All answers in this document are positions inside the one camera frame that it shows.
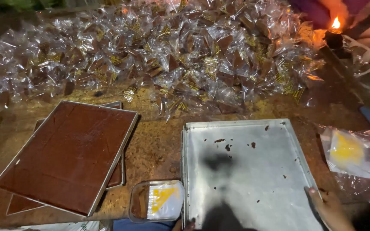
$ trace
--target purple clothing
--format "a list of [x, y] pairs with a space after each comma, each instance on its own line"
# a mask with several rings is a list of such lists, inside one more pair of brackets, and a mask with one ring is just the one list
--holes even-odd
[[[318, 0], [289, 1], [294, 9], [307, 13], [305, 19], [313, 22], [314, 29], [326, 29], [329, 27], [331, 21], [329, 10]], [[348, 7], [349, 15], [355, 16], [370, 0], [342, 0], [342, 2]]]

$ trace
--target fire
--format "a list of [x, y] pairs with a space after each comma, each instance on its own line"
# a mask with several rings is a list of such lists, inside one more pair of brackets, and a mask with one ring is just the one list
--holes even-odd
[[340, 22], [339, 22], [338, 17], [336, 17], [335, 20], [333, 21], [332, 29], [339, 29], [339, 27], [340, 27]]

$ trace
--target clear plastic container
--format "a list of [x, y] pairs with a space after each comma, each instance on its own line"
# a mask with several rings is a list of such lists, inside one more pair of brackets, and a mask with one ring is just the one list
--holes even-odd
[[150, 181], [134, 186], [129, 218], [132, 222], [174, 221], [181, 214], [184, 201], [181, 181]]

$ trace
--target wooden table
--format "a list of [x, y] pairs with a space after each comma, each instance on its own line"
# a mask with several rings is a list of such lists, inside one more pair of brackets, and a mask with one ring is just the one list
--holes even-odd
[[[317, 185], [339, 192], [333, 174], [324, 163], [314, 123], [354, 131], [370, 127], [357, 111], [358, 99], [347, 91], [336, 72], [327, 65], [320, 76], [325, 79], [325, 84], [314, 96], [318, 101], [316, 107], [304, 108], [297, 105], [290, 95], [274, 95], [258, 99], [248, 107], [250, 111], [246, 113], [211, 116], [189, 116], [185, 113], [168, 122], [156, 116], [147, 88], [141, 88], [130, 103], [119, 97], [115, 90], [108, 90], [101, 97], [94, 97], [94, 92], [76, 90], [68, 97], [55, 98], [50, 104], [36, 101], [11, 104], [0, 113], [0, 173], [28, 140], [35, 121], [45, 118], [61, 99], [90, 104], [122, 100], [124, 109], [137, 111], [141, 119], [125, 152], [126, 186], [106, 192], [92, 217], [82, 218], [51, 207], [6, 216], [11, 195], [0, 190], [0, 227], [126, 218], [130, 191], [135, 184], [141, 181], [180, 179], [181, 130], [186, 122], [289, 118]], [[350, 215], [360, 211], [365, 205], [361, 203], [361, 198], [345, 192], [339, 192], [339, 196], [347, 204]]]

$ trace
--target plastic container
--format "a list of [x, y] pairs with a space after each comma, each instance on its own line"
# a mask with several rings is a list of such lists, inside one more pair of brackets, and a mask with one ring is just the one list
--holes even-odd
[[181, 214], [184, 201], [181, 181], [150, 181], [134, 186], [129, 218], [132, 222], [167, 222]]

